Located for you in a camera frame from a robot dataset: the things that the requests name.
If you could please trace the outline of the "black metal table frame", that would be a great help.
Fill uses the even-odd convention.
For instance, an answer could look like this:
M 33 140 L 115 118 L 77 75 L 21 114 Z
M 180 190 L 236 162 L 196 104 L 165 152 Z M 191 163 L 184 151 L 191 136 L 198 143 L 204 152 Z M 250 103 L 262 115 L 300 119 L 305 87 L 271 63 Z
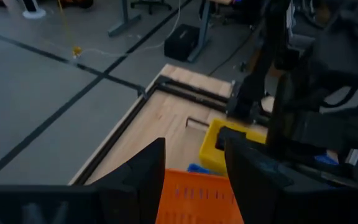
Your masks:
M 189 112 L 192 106 L 207 111 L 209 113 L 208 118 L 212 119 L 216 115 L 223 116 L 226 114 L 229 98 L 239 86 L 240 84 L 236 81 L 224 82 L 198 73 L 189 73 L 181 80 L 173 75 L 162 73 L 157 75 L 145 89 L 145 93 L 138 97 L 94 153 L 81 166 L 69 184 L 83 185 L 90 182 L 91 176 L 96 173 L 96 169 L 102 161 L 108 154 L 114 152 L 116 146 L 124 143 L 124 138 L 133 138 L 134 131 L 143 130 L 140 127 L 140 122 L 144 119 L 140 117 L 140 113 L 144 112 L 147 107 L 155 108 L 158 99 L 173 100 L 175 106 L 184 102 L 187 105 L 181 108 L 185 112 Z

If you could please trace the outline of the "blue plastic basket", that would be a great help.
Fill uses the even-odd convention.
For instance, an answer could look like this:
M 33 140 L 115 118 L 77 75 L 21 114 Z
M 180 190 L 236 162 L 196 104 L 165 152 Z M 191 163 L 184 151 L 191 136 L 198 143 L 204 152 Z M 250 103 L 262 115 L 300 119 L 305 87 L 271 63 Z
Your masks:
M 195 164 L 195 163 L 191 163 L 189 164 L 189 166 L 187 167 L 187 171 L 188 172 L 197 172 L 197 173 L 202 173 L 202 174 L 211 174 L 211 171 L 208 169 L 205 169 L 204 167 Z
M 331 166 L 337 166 L 339 164 L 337 161 L 329 157 L 327 154 L 314 156 L 314 159 L 318 162 L 322 162 L 324 164 L 331 165 Z

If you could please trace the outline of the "black office chair base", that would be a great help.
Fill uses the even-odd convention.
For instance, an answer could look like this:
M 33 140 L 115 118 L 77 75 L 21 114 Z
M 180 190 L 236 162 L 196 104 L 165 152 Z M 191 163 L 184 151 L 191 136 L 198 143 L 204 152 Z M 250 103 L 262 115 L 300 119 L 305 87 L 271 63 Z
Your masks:
M 130 8 L 133 9 L 138 5 L 144 5 L 148 7 L 148 13 L 150 15 L 153 14 L 153 7 L 154 6 L 162 6 L 166 7 L 169 11 L 172 10 L 172 6 L 165 2 L 165 0 L 136 0 L 130 2 Z

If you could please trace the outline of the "white round stand base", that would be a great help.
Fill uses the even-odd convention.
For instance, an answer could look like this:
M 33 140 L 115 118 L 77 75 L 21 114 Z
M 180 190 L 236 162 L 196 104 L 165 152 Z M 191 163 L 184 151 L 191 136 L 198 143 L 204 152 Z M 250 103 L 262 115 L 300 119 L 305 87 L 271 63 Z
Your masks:
M 24 5 L 22 15 L 26 19 L 41 19 L 46 16 L 46 11 L 42 9 L 37 0 L 21 0 Z

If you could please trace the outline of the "yellow plastic basket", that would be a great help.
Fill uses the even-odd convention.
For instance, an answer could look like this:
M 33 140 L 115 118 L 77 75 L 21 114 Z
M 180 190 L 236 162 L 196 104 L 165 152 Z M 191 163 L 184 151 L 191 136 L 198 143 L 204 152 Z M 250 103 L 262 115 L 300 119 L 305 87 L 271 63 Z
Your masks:
M 218 140 L 218 132 L 223 127 L 246 133 L 247 139 L 261 144 L 265 144 L 266 142 L 267 129 L 258 125 L 245 125 L 217 118 L 210 122 L 200 147 L 199 159 L 204 168 L 223 176 L 227 176 L 224 151 L 215 147 Z

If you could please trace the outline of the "orange plastic basket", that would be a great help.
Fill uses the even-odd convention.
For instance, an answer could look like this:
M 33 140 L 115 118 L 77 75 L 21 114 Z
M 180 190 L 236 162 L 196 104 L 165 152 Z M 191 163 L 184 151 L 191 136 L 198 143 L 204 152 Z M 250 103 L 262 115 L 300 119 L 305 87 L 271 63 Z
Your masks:
M 167 169 L 156 224 L 244 224 L 226 177 Z

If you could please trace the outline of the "black floor box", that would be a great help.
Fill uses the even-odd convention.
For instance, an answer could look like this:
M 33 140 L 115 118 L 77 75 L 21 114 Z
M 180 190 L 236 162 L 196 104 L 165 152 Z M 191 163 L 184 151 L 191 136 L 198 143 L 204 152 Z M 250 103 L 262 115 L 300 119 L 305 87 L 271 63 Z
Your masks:
M 188 24 L 180 24 L 164 42 L 164 56 L 181 62 L 188 57 L 198 45 L 200 29 Z

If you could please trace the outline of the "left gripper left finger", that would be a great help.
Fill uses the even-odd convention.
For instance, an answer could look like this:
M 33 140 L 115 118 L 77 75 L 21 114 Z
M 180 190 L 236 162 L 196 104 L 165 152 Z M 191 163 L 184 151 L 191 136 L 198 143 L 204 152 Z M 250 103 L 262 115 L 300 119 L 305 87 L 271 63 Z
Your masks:
M 154 224 L 164 177 L 157 138 L 89 185 L 0 185 L 0 224 Z

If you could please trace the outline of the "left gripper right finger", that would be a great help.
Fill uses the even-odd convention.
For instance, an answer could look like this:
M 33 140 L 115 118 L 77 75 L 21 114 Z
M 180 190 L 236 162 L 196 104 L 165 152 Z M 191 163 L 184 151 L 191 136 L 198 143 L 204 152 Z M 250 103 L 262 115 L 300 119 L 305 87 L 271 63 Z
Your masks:
M 278 146 L 233 134 L 224 141 L 231 188 L 245 224 L 358 224 L 358 135 L 305 131 Z M 327 154 L 337 166 L 318 162 Z

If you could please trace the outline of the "grey desk leg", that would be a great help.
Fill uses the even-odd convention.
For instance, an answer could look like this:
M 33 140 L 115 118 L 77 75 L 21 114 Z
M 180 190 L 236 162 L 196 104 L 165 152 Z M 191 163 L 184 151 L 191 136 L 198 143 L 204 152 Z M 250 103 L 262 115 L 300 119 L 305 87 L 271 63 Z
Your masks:
M 123 33 L 125 30 L 128 30 L 130 26 L 134 25 L 136 22 L 141 20 L 140 14 L 135 14 L 134 16 L 129 15 L 127 0 L 121 1 L 121 20 L 110 29 L 108 29 L 107 33 L 109 37 L 117 36 Z
M 204 46 L 207 43 L 206 34 L 208 31 L 208 24 L 209 24 L 210 5 L 211 5 L 210 1 L 205 0 L 202 18 L 201 18 L 201 27 L 200 27 L 200 32 L 199 32 L 199 36 L 198 36 L 198 44 L 193 49 L 191 54 L 189 54 L 189 56 L 188 56 L 189 62 L 194 62 L 196 60 L 196 58 L 200 55 L 202 49 L 204 48 Z

